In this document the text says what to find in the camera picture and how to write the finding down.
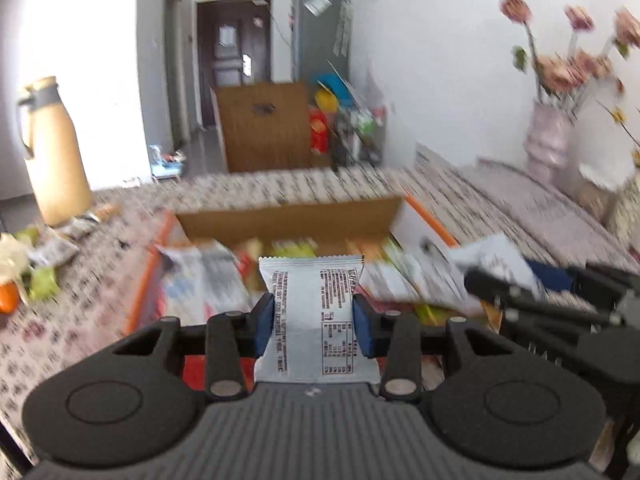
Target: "vase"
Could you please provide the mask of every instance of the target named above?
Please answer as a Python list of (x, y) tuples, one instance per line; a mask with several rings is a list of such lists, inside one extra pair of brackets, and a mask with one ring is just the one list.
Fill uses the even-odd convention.
[(527, 173), (542, 184), (553, 185), (559, 170), (565, 167), (574, 126), (566, 113), (551, 105), (534, 103), (524, 149)]

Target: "thermos handle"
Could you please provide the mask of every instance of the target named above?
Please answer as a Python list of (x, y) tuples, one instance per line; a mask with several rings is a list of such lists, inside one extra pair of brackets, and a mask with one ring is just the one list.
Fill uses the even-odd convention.
[(16, 122), (18, 123), (18, 134), (20, 135), (20, 142), (24, 148), (24, 158), (26, 160), (31, 160), (33, 158), (33, 148), (28, 146), (26, 142), (24, 142), (24, 137), (22, 136), (22, 117), (20, 114), (20, 107), (24, 105), (29, 105), (33, 103), (33, 96), (29, 95), (28, 97), (23, 97), (18, 99), (18, 104), (15, 107), (15, 116)]

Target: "gray refrigerator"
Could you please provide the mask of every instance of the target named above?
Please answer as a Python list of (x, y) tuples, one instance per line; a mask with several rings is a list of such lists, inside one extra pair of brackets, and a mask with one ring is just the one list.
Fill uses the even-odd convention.
[(313, 0), (292, 0), (293, 80), (305, 81), (311, 88), (319, 75), (333, 73), (327, 61), (340, 76), (349, 77), (350, 9), (343, 7), (344, 0), (329, 1), (331, 5), (316, 16), (306, 6)]

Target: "yellow flower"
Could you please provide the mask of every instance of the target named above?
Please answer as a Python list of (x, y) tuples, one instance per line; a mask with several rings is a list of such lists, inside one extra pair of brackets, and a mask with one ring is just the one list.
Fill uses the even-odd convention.
[(613, 117), (613, 120), (616, 121), (616, 124), (624, 123), (626, 121), (624, 112), (617, 106), (613, 108), (611, 117)]

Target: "dark brown door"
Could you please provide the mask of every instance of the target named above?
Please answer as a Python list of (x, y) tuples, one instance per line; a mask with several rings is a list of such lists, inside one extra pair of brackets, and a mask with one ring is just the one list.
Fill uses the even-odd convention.
[(210, 89), (271, 80), (271, 0), (198, 4), (203, 126), (215, 122)]

